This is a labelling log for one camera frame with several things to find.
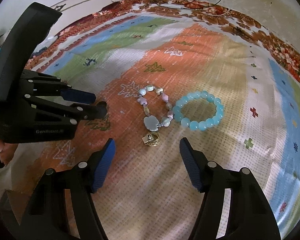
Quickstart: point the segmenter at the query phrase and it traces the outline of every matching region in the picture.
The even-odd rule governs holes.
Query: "patterned blanket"
[[[92,196],[109,239],[186,239],[202,201],[178,149],[187,137],[208,160],[227,169],[251,169],[282,238],[292,230],[300,219],[300,54],[247,15],[221,6],[195,10],[211,5],[189,1],[114,3],[61,31],[29,60],[26,68],[105,99],[109,112],[102,120],[80,122],[71,141],[20,145],[0,171],[1,192],[29,196],[47,168],[70,169],[113,138],[116,155],[104,186]],[[162,87],[172,103],[207,90],[221,98],[224,118],[203,132],[173,120],[160,129],[160,145],[146,146],[137,98],[147,84]],[[158,96],[146,98],[152,114],[166,114]],[[212,117],[215,107],[195,100],[182,111],[201,121]],[[71,232],[78,236],[68,193],[66,199]],[[218,237],[226,229],[229,201],[226,191]],[[21,214],[25,204],[18,206]]]

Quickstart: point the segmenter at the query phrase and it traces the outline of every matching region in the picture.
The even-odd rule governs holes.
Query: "human hand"
[[[4,143],[0,140],[0,161],[7,165],[13,158],[18,144]]]

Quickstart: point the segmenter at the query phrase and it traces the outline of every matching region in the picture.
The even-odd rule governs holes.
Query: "jewelry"
[[[162,100],[166,103],[168,114],[167,117],[162,117],[161,123],[159,123],[159,120],[154,115],[150,115],[150,110],[147,107],[147,99],[143,97],[147,93],[147,91],[155,91],[155,93],[161,96]],[[143,123],[145,124],[145,127],[149,131],[151,131],[150,133],[148,133],[148,135],[142,138],[143,142],[146,145],[156,146],[160,143],[160,134],[156,131],[159,127],[168,127],[171,120],[173,119],[172,104],[169,103],[169,96],[163,92],[163,88],[156,88],[153,85],[148,85],[139,90],[139,98],[137,99],[137,101],[143,106],[143,111],[146,114],[146,117],[143,119]]]
[[[183,117],[183,114],[181,113],[181,108],[184,105],[186,105],[189,101],[199,98],[204,98],[210,103],[213,102],[217,110],[216,115],[212,118],[208,118],[207,120],[201,122],[190,121],[189,118]],[[189,127],[192,131],[197,129],[204,131],[207,128],[218,125],[221,119],[223,118],[223,110],[224,106],[221,104],[221,99],[215,98],[214,95],[209,94],[205,90],[202,92],[196,91],[193,93],[189,93],[186,96],[183,96],[176,102],[176,105],[172,108],[172,111],[174,113],[174,119],[176,119],[177,122],[181,122],[182,126]]]

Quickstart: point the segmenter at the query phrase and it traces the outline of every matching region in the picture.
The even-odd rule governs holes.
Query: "blue bead bracelet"
[[[216,115],[212,118],[208,118],[205,121],[197,122],[197,121],[190,121],[189,118],[186,118],[183,116],[181,113],[181,108],[186,105],[189,101],[194,100],[194,99],[199,99],[203,98],[206,99],[210,103],[214,103],[216,106]],[[209,94],[207,91],[196,91],[193,93],[189,93],[186,96],[183,96],[180,98],[177,102],[176,105],[172,108],[172,111],[174,113],[174,119],[177,122],[181,122],[181,125],[184,127],[189,127],[190,130],[201,130],[204,131],[207,128],[210,128],[212,126],[218,125],[223,118],[223,110],[224,106],[221,104],[221,99],[216,98],[214,95]]]

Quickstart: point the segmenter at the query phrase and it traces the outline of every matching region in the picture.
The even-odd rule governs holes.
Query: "blue gripper pad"
[[[186,167],[188,175],[191,180],[191,184],[200,191],[203,187],[201,182],[201,171],[198,163],[195,160],[194,153],[187,138],[182,138],[179,144],[180,154],[183,160],[183,163]]]
[[[93,104],[96,101],[96,95],[93,93],[80,91],[77,89],[61,89],[60,96],[66,101],[77,102],[81,104]]]
[[[96,163],[97,166],[94,170],[93,182],[91,185],[92,193],[96,193],[96,191],[103,186],[112,159],[114,157],[114,153],[115,143],[113,139],[109,139],[101,151],[93,153],[102,156],[99,159],[99,162]]]

